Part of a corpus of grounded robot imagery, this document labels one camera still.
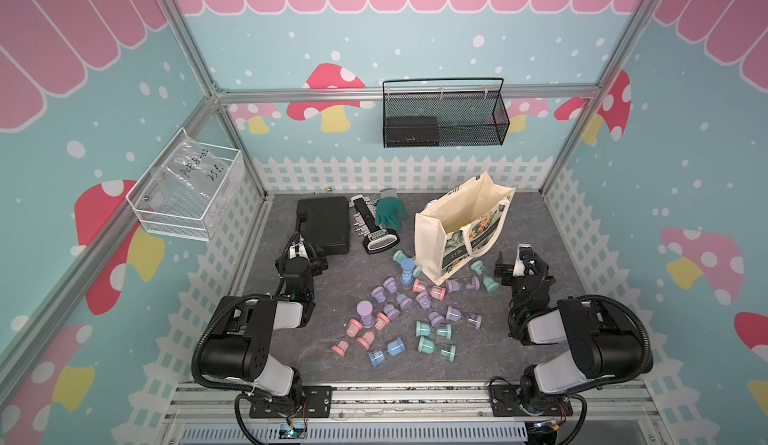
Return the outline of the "large purple hourglass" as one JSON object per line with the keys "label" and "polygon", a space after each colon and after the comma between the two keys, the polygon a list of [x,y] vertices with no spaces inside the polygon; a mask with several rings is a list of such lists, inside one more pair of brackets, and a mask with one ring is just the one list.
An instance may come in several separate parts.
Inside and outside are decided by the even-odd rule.
{"label": "large purple hourglass", "polygon": [[362,324],[362,327],[364,329],[371,329],[375,325],[375,318],[373,315],[374,307],[373,304],[368,300],[360,301],[356,308],[357,314],[359,316],[359,322]]}

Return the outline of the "cream floral canvas tote bag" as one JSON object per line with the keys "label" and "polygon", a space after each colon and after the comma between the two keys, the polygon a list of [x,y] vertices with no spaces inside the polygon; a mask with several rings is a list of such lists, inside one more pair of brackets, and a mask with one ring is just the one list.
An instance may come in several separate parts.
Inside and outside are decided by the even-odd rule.
{"label": "cream floral canvas tote bag", "polygon": [[415,216],[415,261],[423,274],[441,285],[486,254],[503,230],[515,192],[483,173],[429,202]]}

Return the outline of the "teal hourglass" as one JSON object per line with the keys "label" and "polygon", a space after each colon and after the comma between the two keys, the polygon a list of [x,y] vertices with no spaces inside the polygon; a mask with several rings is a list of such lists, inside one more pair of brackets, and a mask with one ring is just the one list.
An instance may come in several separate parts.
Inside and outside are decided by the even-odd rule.
{"label": "teal hourglass", "polygon": [[397,250],[394,253],[393,260],[401,267],[404,265],[411,266],[411,272],[414,278],[418,278],[422,273],[422,267],[417,265],[412,258],[407,257],[401,250]]}

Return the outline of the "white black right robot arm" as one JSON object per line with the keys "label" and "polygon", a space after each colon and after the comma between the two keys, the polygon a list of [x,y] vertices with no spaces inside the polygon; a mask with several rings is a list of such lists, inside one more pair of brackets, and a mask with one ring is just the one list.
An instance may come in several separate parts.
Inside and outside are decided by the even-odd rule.
{"label": "white black right robot arm", "polygon": [[567,297],[552,305],[550,289],[556,278],[529,245],[517,247],[512,263],[499,255],[494,277],[511,289],[511,338],[524,346],[567,346],[557,357],[524,370],[516,391],[523,413],[560,410],[572,395],[632,381],[652,370],[650,334],[638,315],[598,294]]}

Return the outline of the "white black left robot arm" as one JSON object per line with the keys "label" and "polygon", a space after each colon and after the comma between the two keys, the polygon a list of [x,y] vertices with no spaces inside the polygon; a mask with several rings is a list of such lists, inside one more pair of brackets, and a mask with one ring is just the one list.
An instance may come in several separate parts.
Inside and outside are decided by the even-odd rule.
{"label": "white black left robot arm", "polygon": [[221,299],[191,360],[195,383],[237,391],[288,414],[305,402],[300,372],[270,353],[273,332],[301,329],[315,309],[314,277],[328,268],[322,251],[295,232],[276,260],[274,294],[254,293]]}

